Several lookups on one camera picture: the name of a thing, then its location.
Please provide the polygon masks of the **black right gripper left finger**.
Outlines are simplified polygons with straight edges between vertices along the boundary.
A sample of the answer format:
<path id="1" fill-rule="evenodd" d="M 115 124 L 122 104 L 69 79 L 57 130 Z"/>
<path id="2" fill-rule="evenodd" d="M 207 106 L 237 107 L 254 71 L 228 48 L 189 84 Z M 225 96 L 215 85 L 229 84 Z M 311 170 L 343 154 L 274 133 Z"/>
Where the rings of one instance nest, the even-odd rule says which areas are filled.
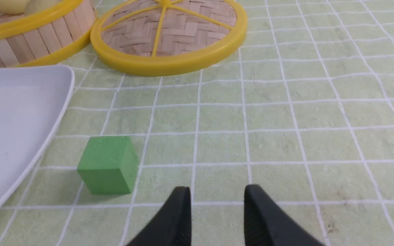
<path id="1" fill-rule="evenodd" d="M 190 246 L 192 210 L 189 187 L 175 187 L 163 206 L 129 246 Z"/>

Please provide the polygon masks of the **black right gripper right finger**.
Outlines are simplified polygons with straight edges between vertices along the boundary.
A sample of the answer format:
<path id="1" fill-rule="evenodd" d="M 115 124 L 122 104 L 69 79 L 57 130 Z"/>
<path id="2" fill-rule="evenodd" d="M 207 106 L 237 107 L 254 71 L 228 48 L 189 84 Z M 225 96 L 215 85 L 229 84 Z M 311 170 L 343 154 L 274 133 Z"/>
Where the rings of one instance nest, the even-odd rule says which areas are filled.
<path id="1" fill-rule="evenodd" d="M 246 246 L 322 246 L 273 201 L 258 184 L 244 193 Z"/>

